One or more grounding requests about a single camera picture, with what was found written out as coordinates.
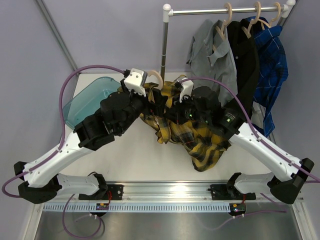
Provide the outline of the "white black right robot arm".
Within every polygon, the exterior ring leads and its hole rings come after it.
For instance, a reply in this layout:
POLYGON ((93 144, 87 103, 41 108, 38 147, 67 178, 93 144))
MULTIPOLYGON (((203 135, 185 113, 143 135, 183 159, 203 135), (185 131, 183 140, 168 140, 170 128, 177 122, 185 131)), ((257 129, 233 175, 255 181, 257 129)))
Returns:
POLYGON ((289 155, 273 142, 252 130, 242 111, 223 108, 217 94, 201 86, 190 94, 174 97, 165 116, 177 124, 196 121, 214 134, 249 152, 269 170, 265 174, 236 172, 226 184, 226 193, 237 199, 246 194, 271 194, 285 204, 293 204, 314 167, 309 158, 289 155))

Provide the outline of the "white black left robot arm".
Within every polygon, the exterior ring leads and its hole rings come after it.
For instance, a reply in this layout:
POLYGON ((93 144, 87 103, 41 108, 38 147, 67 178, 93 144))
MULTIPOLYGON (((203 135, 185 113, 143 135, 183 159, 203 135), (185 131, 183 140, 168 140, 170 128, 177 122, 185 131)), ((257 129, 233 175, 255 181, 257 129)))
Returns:
POLYGON ((42 204, 60 195, 79 195, 80 199, 101 200, 108 192, 102 174, 70 176, 63 169, 79 158, 97 151, 121 136, 140 114, 162 114, 168 97, 153 89, 153 99, 132 91, 114 92, 100 102, 99 109, 77 124, 63 146, 31 162, 17 162, 16 174, 23 180, 19 196, 33 204, 42 204))

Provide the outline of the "yellow plaid shirt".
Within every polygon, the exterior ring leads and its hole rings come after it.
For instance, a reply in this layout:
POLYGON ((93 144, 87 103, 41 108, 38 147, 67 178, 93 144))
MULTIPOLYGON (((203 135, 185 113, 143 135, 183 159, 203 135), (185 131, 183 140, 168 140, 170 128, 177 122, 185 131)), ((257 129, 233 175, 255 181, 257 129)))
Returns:
MULTIPOLYGON (((168 97, 165 106, 169 110, 174 110, 174 101, 177 99, 177 104, 180 99, 180 87, 176 86, 178 80, 183 80, 185 75, 179 76, 175 82, 164 81, 161 95, 168 97)), ((155 101, 155 93, 153 90, 158 87, 156 83, 145 83, 148 100, 151 103, 155 101)), ((157 142, 160 144, 182 145, 187 153, 191 156, 193 167, 198 172, 204 172, 211 169, 218 162, 222 154, 231 146, 229 141, 223 137, 214 134, 208 125, 201 121, 196 121, 193 118, 182 122, 182 117, 178 117, 178 121, 169 118, 169 116, 157 116, 141 114, 140 118, 156 131, 157 142)))

